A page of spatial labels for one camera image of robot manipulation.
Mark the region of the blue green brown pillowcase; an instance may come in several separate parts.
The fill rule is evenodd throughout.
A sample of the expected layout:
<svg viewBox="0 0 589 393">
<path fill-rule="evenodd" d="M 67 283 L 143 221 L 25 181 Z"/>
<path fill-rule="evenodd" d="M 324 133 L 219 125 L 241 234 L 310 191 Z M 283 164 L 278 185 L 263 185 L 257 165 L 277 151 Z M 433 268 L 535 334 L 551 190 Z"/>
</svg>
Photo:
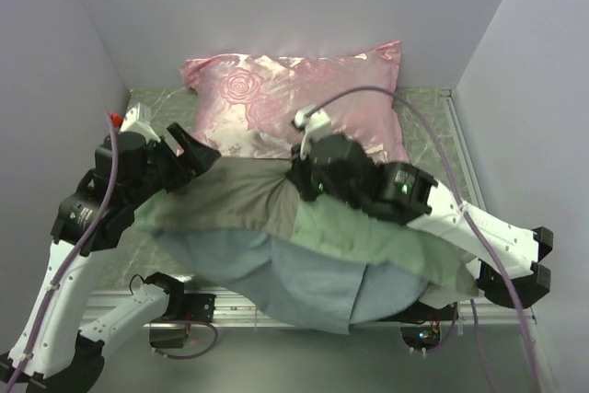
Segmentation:
<svg viewBox="0 0 589 393">
<path fill-rule="evenodd" d="M 196 276 L 303 329 L 345 334 L 420 299 L 443 306 L 478 294 L 455 246 L 329 196 L 304 202 L 289 167 L 221 158 L 184 188 L 149 199 L 135 224 Z"/>
</svg>

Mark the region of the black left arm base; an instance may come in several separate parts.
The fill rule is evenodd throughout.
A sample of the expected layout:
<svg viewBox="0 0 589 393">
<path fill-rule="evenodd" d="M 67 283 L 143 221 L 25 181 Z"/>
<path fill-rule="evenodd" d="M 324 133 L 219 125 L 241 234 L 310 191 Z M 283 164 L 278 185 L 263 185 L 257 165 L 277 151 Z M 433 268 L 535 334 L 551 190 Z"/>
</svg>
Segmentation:
<svg viewBox="0 0 589 393">
<path fill-rule="evenodd" d="M 214 317 L 216 295 L 209 293 L 185 293 L 172 295 L 167 310 L 154 322 L 200 321 L 211 323 Z"/>
</svg>

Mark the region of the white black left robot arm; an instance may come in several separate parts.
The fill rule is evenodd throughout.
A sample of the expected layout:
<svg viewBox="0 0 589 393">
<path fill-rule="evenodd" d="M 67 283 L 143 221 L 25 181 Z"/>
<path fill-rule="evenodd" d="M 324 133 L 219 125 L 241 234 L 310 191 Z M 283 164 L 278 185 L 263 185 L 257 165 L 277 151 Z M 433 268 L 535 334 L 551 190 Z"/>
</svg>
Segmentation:
<svg viewBox="0 0 589 393">
<path fill-rule="evenodd" d="M 59 205 L 50 257 L 27 325 L 1 356 L 1 380 L 10 391 L 87 392 L 110 355 L 142 326 L 167 322 L 188 327 L 184 284 L 156 272 L 132 295 L 93 323 L 82 325 L 87 302 L 136 210 L 161 191 L 179 190 L 208 171 L 220 153 L 177 123 L 166 140 L 111 128 L 95 151 L 95 166 Z"/>
</svg>

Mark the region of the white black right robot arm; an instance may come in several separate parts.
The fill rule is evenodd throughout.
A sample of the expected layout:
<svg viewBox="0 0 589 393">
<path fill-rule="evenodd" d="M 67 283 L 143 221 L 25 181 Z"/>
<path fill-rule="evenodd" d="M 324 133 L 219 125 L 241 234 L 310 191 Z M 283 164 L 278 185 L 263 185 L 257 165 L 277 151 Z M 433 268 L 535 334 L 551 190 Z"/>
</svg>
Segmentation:
<svg viewBox="0 0 589 393">
<path fill-rule="evenodd" d="M 404 225 L 448 241 L 467 259 L 478 294 L 512 308 L 517 295 L 529 308 L 551 288 L 541 261 L 553 249 L 553 233 L 510 225 L 458 200 L 429 173 L 404 162 L 376 163 L 341 134 L 292 149 L 289 173 L 305 199 L 330 195 L 381 221 Z"/>
</svg>

